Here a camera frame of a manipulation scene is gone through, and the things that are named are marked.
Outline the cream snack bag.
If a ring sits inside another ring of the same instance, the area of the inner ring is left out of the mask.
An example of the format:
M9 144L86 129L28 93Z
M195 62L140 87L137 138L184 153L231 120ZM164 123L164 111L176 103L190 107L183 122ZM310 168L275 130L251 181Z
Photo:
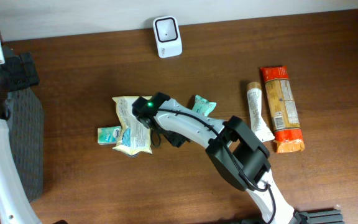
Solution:
M116 114L122 128L113 149L130 157L136 157L140 152L152 154L150 129L138 121L132 113L132 104L138 98L138 96L112 97L116 103Z

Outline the teal snack pouch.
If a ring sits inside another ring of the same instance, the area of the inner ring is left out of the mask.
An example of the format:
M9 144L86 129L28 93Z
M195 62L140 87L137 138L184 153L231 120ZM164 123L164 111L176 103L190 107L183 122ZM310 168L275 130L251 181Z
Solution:
M207 99L196 95L195 103L192 108L196 113L202 114L203 116L208 116L215 109L217 103L208 101Z

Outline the small teal tissue pack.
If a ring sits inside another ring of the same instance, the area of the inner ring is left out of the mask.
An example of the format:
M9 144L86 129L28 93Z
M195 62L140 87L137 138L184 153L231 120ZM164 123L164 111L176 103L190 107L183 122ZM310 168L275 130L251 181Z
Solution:
M121 133L121 129L122 128L120 126L98 128L98 144L116 144Z

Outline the white hair product tube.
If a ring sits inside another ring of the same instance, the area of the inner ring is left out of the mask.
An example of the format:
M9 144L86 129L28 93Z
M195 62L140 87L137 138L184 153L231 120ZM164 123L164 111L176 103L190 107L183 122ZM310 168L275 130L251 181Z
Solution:
M247 84L247 101L250 114L251 130L262 142L275 139L273 132L262 117L262 88L259 82Z

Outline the orange pasta packet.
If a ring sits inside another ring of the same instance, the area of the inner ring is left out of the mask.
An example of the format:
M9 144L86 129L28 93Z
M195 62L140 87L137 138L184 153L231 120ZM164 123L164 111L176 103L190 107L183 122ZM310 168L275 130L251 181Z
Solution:
M303 151L305 143L286 66L262 67L278 153Z

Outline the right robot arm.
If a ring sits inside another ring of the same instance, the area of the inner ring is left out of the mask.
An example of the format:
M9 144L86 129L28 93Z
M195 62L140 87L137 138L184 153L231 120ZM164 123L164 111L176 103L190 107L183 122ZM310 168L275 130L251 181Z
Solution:
M186 141L202 146L219 175L251 196L265 223L295 222L295 209L273 179L269 150L242 119L209 118L163 93L149 100L138 97L132 114L146 128L163 134L172 146L180 147Z

